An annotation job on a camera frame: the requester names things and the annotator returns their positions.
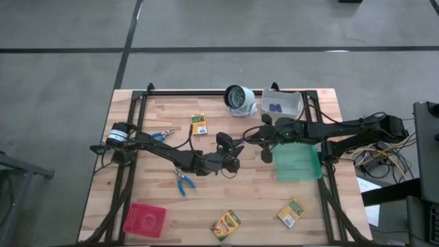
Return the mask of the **black desk beam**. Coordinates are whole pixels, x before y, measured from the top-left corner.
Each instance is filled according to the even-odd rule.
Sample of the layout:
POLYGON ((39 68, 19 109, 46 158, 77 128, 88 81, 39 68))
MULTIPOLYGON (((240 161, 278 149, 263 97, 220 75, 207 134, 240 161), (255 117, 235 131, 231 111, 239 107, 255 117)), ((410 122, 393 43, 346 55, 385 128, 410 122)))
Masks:
POLYGON ((404 200, 408 196, 420 198, 420 179, 416 178, 380 189, 362 192, 361 196, 365 207, 404 200))

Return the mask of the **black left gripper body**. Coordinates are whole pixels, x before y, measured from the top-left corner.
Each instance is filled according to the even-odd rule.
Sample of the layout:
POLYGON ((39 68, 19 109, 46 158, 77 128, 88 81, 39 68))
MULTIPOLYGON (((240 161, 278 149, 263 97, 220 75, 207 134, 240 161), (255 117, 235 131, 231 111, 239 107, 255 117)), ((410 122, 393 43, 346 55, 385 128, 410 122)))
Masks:
POLYGON ((208 153, 204 160, 204 168, 208 172, 218 172, 226 169, 230 173, 237 173, 240 168, 238 157, 233 156, 234 145, 241 144, 241 139, 232 139, 224 132, 216 134, 217 151, 208 153))

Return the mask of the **translucent teal green bin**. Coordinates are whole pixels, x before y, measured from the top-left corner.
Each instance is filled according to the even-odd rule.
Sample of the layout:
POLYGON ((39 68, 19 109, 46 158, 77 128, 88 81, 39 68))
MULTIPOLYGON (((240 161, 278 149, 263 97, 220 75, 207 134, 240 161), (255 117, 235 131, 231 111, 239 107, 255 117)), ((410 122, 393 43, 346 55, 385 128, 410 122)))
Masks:
POLYGON ((273 161, 281 182, 313 181, 323 177, 318 153, 313 145, 278 145, 273 150, 273 161))

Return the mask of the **grey metal table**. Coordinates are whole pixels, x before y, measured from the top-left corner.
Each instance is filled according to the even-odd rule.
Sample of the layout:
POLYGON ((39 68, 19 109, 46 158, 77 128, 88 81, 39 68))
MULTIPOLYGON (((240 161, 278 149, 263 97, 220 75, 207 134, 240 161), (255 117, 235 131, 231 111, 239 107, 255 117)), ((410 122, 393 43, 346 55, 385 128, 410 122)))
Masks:
POLYGON ((11 242, 13 231, 18 223, 21 209, 25 203, 25 199, 29 194, 32 179, 35 175, 40 175, 44 179, 52 179, 55 174, 54 169, 45 169, 43 167, 32 165, 20 161, 16 158, 8 156, 4 152, 0 152, 0 165, 7 167, 6 172, 18 172, 23 176, 23 183, 17 193, 11 190, 12 200, 10 210, 8 211, 4 221, 0 223, 0 229, 3 228, 3 233, 0 234, 0 247, 7 247, 11 242))

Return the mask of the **yellow Crayola crayon box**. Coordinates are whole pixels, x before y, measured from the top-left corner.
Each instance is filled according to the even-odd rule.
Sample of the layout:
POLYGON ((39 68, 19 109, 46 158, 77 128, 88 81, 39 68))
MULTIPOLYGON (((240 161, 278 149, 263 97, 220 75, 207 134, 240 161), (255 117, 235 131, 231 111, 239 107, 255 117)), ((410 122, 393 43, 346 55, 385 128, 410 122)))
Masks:
POLYGON ((228 210, 218 221, 211 225, 210 230, 222 242, 240 225, 241 220, 232 210, 228 210))

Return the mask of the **blue handled pliers dark jaws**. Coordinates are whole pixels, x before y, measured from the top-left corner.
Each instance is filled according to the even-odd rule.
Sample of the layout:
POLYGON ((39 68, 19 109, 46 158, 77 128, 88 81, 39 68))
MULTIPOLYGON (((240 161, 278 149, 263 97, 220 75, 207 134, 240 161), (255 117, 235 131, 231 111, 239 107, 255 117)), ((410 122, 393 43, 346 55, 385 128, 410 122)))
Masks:
POLYGON ((178 188, 182 196, 186 196, 185 188, 183 186, 183 182, 186 182, 191 188, 195 189, 195 183, 186 175, 182 173, 182 171, 178 168, 174 169, 174 173, 176 175, 176 180, 178 183, 178 188))

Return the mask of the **black equipment case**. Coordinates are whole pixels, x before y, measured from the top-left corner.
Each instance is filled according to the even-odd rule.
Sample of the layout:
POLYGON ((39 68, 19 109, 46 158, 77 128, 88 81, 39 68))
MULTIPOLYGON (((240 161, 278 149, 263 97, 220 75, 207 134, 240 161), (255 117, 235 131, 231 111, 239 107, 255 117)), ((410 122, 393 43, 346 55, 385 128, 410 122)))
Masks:
POLYGON ((410 247, 439 247, 439 204, 406 198, 410 247))

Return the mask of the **white spotlight lamp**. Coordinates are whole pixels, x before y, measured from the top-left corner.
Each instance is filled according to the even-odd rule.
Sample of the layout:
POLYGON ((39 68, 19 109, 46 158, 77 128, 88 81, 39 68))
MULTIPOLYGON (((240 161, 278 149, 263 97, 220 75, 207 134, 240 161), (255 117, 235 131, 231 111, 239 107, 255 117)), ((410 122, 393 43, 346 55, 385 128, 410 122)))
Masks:
POLYGON ((224 92, 224 103, 232 116, 249 117, 257 112, 255 94, 244 86, 229 86, 224 92))

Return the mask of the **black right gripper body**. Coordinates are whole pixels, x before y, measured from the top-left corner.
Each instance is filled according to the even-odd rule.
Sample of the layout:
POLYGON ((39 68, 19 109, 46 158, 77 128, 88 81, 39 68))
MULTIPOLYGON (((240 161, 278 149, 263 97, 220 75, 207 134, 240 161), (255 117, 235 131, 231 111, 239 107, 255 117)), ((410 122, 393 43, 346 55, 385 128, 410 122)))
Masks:
POLYGON ((291 143, 299 140, 302 132, 303 121, 288 117, 278 118, 272 124, 272 118, 268 114, 261 116, 263 126, 261 127, 261 160, 264 163, 272 162, 272 149, 278 144, 291 143))

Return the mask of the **yellow green card box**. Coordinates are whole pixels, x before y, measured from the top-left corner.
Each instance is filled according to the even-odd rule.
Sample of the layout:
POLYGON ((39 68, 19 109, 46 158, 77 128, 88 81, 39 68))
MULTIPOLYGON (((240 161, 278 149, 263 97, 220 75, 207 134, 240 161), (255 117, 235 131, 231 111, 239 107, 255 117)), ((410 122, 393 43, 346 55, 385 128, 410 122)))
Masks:
POLYGON ((306 211, 306 206, 298 198, 292 198, 278 212, 277 217, 287 228, 291 229, 306 211))
POLYGON ((200 135, 207 134, 206 116, 205 114, 198 114, 191 116, 192 134, 200 135))

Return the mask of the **white plastic bin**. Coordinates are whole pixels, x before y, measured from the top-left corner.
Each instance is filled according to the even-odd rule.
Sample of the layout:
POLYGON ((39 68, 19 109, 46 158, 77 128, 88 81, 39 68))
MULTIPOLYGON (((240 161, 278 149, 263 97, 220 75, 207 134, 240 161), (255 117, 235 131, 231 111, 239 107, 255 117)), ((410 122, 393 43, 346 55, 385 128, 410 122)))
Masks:
POLYGON ((273 119, 281 117, 288 117, 291 119, 297 119, 304 108, 302 95, 299 92, 284 93, 274 91, 269 88, 263 89, 261 96, 261 110, 260 113, 268 114, 273 119), (278 113, 270 111, 270 104, 280 104, 282 112, 278 113))

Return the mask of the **red plastic basket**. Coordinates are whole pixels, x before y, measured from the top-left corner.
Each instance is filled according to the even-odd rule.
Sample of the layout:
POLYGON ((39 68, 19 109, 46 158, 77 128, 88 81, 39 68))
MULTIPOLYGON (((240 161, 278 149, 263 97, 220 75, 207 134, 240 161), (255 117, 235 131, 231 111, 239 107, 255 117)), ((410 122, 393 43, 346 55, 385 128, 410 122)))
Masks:
POLYGON ((123 225, 124 233, 159 238, 167 210, 147 204, 132 203, 123 225))

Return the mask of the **white paper sheet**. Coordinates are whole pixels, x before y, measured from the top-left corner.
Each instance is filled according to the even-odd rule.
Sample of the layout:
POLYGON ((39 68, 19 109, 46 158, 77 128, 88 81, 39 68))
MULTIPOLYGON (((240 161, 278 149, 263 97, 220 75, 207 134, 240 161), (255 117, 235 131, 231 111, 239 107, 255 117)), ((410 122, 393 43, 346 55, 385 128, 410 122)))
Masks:
POLYGON ((366 217, 368 220, 368 223, 378 227, 379 226, 379 214, 380 214, 380 206, 379 205, 373 205, 373 206, 367 206, 365 207, 366 210, 366 217))
POLYGON ((360 177, 357 177, 357 182, 358 182, 359 190, 361 193, 381 188, 381 186, 376 185, 376 184, 374 184, 370 181, 367 181, 363 178, 360 178, 360 177))

